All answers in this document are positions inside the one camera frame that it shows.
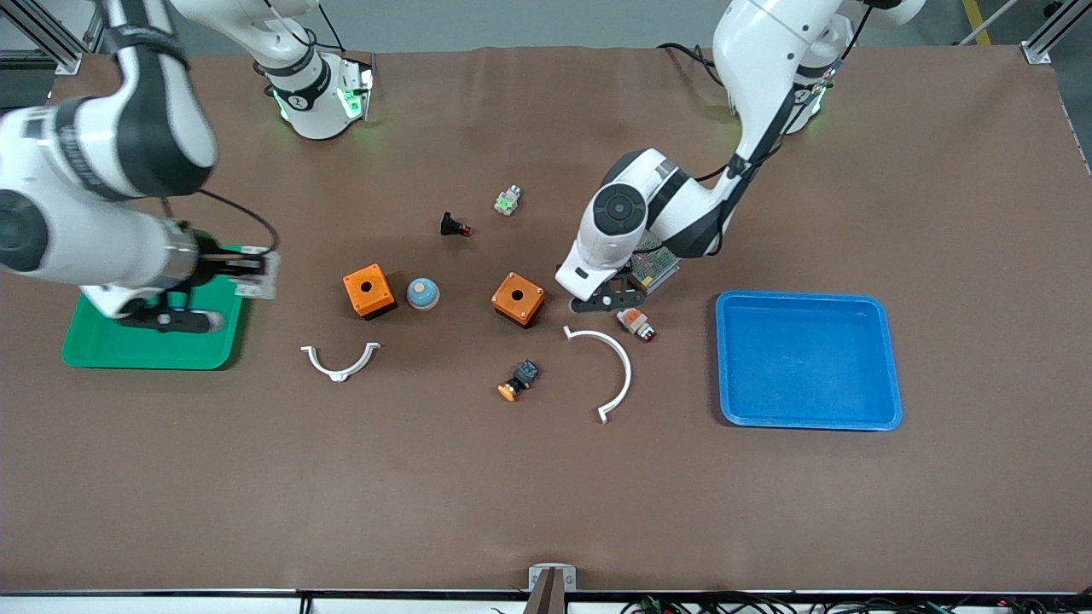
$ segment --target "white semicircular clamp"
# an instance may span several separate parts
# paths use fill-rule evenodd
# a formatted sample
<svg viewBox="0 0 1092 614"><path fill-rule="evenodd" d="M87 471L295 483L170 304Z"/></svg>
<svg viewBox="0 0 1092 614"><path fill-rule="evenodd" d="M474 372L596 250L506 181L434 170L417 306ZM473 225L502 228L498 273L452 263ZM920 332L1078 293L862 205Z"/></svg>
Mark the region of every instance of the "white semicircular clamp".
<svg viewBox="0 0 1092 614"><path fill-rule="evenodd" d="M619 392L617 397L612 399L610 402L603 405L598 410L600 420L603 421L603 424L606 424L607 414L610 413L612 410L617 408L621 403L621 400L625 399L626 394L629 392L629 382L633 379L633 367L629 363L629 355L626 354L626 350L622 349L621 344L615 341L614 338L612 338L608 334L602 333L597 330L578 330L577 332L572 332L571 330L569 330L569 327L565 327L565 336L566 339L569 340L575 336L592 336L598 339L603 343L609 345L615 351L615 353L618 354L618 357L621 358L621 366L622 368L626 369L626 383L622 385L621 392Z"/></svg>
<svg viewBox="0 0 1092 614"><path fill-rule="evenodd" d="M369 342L367 345L364 346L364 354L360 356L360 359L358 359L356 363L353 363L352 367L347 369L342 369L340 371L332 371L323 367L319 363L319 352L314 349L314 346L305 345L300 347L300 350L307 352L307 357L311 359L311 365L313 365L314 368L327 374L331 380L340 382L340 381L345 381L346 379L348 379L351 375L363 369L364 366L368 364L368 361L371 359L371 353L378 350L379 347L380 345L378 343Z"/></svg>

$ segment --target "electrical wire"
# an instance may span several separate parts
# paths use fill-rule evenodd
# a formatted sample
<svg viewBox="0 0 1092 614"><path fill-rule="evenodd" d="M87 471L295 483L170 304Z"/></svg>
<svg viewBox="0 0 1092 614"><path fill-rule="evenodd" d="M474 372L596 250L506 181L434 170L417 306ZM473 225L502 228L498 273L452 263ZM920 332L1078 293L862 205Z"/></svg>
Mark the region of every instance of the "electrical wire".
<svg viewBox="0 0 1092 614"><path fill-rule="evenodd" d="M721 81L721 78L713 73L713 60L707 60L705 55L701 52L701 45L695 45L693 52L697 54L698 61L701 62L701 66L705 67L705 74L713 80L713 83L724 87L724 82Z"/></svg>
<svg viewBox="0 0 1092 614"><path fill-rule="evenodd" d="M323 7L322 4L319 4L319 12L322 13L322 19L325 20L327 26L330 28L330 33L334 35L334 40L337 42L337 49L340 49L341 52L344 54L345 46L342 45L341 36L337 35L337 29L334 28L334 24L330 21L330 16L327 15L327 8Z"/></svg>
<svg viewBox="0 0 1092 614"><path fill-rule="evenodd" d="M305 43L304 39L300 38L299 35L296 34L296 32L294 29L292 29L292 27L288 26L287 20L285 20L283 16L281 16L281 13L276 10L275 7L273 7L273 4L270 2L270 0L264 0L264 1L265 1L265 5L269 7L269 10L273 11L273 16L276 17L276 21L281 23L281 27L283 27L285 29L285 32L287 32L289 35L292 35L292 37L296 39L296 43L299 43L300 45L302 45L305 47L310 47L311 45L314 45L316 47L322 47L323 49L337 49L337 50L340 50L342 52L345 51L345 48L341 46L341 39L337 40L337 45L327 45L324 43L319 43L318 35L316 35L314 31L311 29L311 28L309 28L309 27L305 27L304 32L307 33L307 37L308 37L308 39L310 39L310 43ZM325 17L325 14L327 13L323 10L322 11L322 16ZM330 23L330 19L329 17L327 17L327 23L328 24Z"/></svg>
<svg viewBox="0 0 1092 614"><path fill-rule="evenodd" d="M204 188L198 190L198 192L200 192L200 193L202 193L202 194L204 194L204 196L206 196L206 197L209 197L209 198L211 198L213 200L217 200L217 201L219 201L219 202L222 202L222 203L230 206L232 209L235 209L236 211L242 212L242 213L249 215L254 222L258 222L262 226L265 226L265 231L268 231L269 234L270 234L270 246L268 248L265 248L265 251L262 251L261 253L258 253L256 256L265 256L266 253L275 251L276 248L281 247L281 233L278 233L276 231L276 228L273 227L273 224L270 224L269 222L266 222L265 219L262 217L261 215L254 213L253 211L247 209L246 206L242 206L241 204L239 204L239 203L237 203L237 202L235 202L233 200L226 199L226 198L217 194L216 192L211 192L211 191L209 191L209 190L206 190Z"/></svg>
<svg viewBox="0 0 1092 614"><path fill-rule="evenodd" d="M716 73L713 72L713 68L715 68L716 64L713 60L707 58L705 54L701 51L701 45L695 45L693 49L688 49L678 43L664 43L663 45L657 45L656 49L675 49L677 51L682 51L691 60L701 62L701 66L704 67L705 73L709 74L709 78L721 87L724 87L724 82L721 81L721 78L716 76Z"/></svg>
<svg viewBox="0 0 1092 614"><path fill-rule="evenodd" d="M853 48L857 46L857 38L860 37L860 31L865 29L865 22L868 21L868 15L870 14L873 14L871 5L865 9L865 15L860 17L860 23L857 24L857 31L853 33L853 38L850 39L848 47L846 47L845 50L842 51L842 60L845 60L845 58L850 57L850 51L852 51Z"/></svg>
<svg viewBox="0 0 1092 614"><path fill-rule="evenodd" d="M677 51L682 51L687 56L690 56L690 59L693 60L693 61L696 61L696 62L702 62L702 63L704 63L707 66L713 66L713 60L708 60L708 59L704 58L704 56L700 56L699 57L698 54L693 52L693 50L691 50L691 49L689 49L687 47L684 47L682 45L679 45L678 43L664 43L663 45L656 45L656 49L675 49Z"/></svg>

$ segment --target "green tray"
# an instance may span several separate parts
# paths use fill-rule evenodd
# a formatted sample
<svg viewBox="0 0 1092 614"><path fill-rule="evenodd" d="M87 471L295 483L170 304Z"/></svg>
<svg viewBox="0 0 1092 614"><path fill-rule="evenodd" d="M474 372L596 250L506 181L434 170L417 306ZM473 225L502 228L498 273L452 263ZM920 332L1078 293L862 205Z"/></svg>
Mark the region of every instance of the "green tray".
<svg viewBox="0 0 1092 614"><path fill-rule="evenodd" d="M223 367L241 328L241 296L216 276L193 290L192 307L224 315L224 328L210 333L158 332L123 327L103 316L83 294L72 314L61 359L71 367L98 369L212 370Z"/></svg>

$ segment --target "small black component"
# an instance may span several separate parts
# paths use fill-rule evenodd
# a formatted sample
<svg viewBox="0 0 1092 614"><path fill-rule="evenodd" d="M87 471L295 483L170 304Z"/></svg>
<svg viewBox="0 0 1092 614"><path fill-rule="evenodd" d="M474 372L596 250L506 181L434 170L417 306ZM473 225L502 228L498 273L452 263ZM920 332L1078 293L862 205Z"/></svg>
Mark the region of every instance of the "small black component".
<svg viewBox="0 0 1092 614"><path fill-rule="evenodd" d="M440 220L440 234L443 236L462 235L468 237L474 234L474 228L452 217L450 211L444 211L443 219Z"/></svg>

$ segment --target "black cable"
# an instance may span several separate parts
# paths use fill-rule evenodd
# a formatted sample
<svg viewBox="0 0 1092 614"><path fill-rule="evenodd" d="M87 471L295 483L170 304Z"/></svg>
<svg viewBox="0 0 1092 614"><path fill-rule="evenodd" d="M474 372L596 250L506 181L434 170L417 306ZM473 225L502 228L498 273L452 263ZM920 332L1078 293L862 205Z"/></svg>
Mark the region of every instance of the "black cable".
<svg viewBox="0 0 1092 614"><path fill-rule="evenodd" d="M270 246L268 248L265 248L265 251L263 251L261 253L258 253L257 256L265 256L266 253L270 253L271 251L274 251L274 250L276 250L276 248L281 247L281 233L277 233L276 228L273 227L273 224L270 224L269 222L266 222L264 217L262 217L261 215L254 213L253 211L247 209L246 206L242 206L241 204L239 204L239 203L237 203L235 201L228 200L228 199L226 199L226 198L224 198L224 197L222 197L222 196L219 196L219 194L217 194L215 192L210 192L209 190L206 190L204 188L202 188L202 189L200 189L198 191L201 192L202 194L211 198L211 199L218 200L219 202L222 202L222 203L230 206L232 209L235 209L236 211L240 211L242 213L246 213L254 222L258 222L262 226L265 226L265 229L270 234Z"/></svg>
<svg viewBox="0 0 1092 614"><path fill-rule="evenodd" d="M713 60L707 60L704 56L699 57L698 54L693 52L693 50L688 49L687 47L684 47L678 43L664 43L663 45L657 45L656 49L675 49L678 51L682 51L687 56L690 56L690 59L696 62L702 62L705 63L707 66L713 66Z"/></svg>
<svg viewBox="0 0 1092 614"><path fill-rule="evenodd" d="M713 72L713 68L716 66L713 60L705 57L705 54L701 52L701 45L695 45L693 49L688 49L678 43L664 43L663 45L657 45L656 49L675 49L686 54L691 60L696 62L701 62L701 66L705 68L705 73L709 78L713 80L714 83L724 87L724 82L721 78L716 76Z"/></svg>
<svg viewBox="0 0 1092 614"><path fill-rule="evenodd" d="M850 51L857 46L857 38L860 36L860 31L865 29L865 22L868 21L868 15L873 14L873 7L869 5L865 9L865 16L860 17L860 23L857 24L857 31L853 33L853 38L850 39L850 46L842 51L842 60L850 57Z"/></svg>
<svg viewBox="0 0 1092 614"><path fill-rule="evenodd" d="M264 1L265 1L265 5L269 7L271 11L273 11L274 10L273 9L273 4L270 3L270 0L264 0ZM322 11L322 15L325 16L325 14L327 14L325 11ZM341 40L337 42L337 45L327 45L324 43L319 43L319 36L317 34L314 34L314 31L311 29L311 28L309 28L309 27L305 27L304 32L307 33L307 37L311 42L310 43L305 43L302 38L300 38L295 32L292 31L292 28L285 26L284 24L282 24L282 26L286 31L288 31L288 34L290 34L293 38L296 39L296 43L299 43L304 47L310 47L311 45L314 45L316 47L322 47L323 49L337 49L340 51L344 51L345 50L345 48L341 46Z"/></svg>
<svg viewBox="0 0 1092 614"><path fill-rule="evenodd" d="M327 8L323 7L322 4L319 4L319 12L322 13L322 19L325 20L327 26L330 28L330 32L334 35L334 40L337 42L337 49L340 49L341 52L344 54L345 46L342 45L341 36L337 36L337 31L334 28L334 24L330 22L330 17L327 15Z"/></svg>
<svg viewBox="0 0 1092 614"><path fill-rule="evenodd" d="M698 61L701 62L701 66L705 67L705 74L708 74L709 78L713 80L713 83L716 83L721 87L724 87L724 82L721 81L721 78L716 76L716 74L713 73L713 60L705 59L705 55L701 52L700 45L693 46L693 52L698 55Z"/></svg>
<svg viewBox="0 0 1092 614"><path fill-rule="evenodd" d="M728 167L728 163L725 162L724 165L721 166L720 168L717 168L716 170L710 173L709 175L702 175L701 177L695 177L693 180L695 181L704 181L707 179L712 179L713 177L716 177L721 173L724 173L724 169L727 168L727 167Z"/></svg>

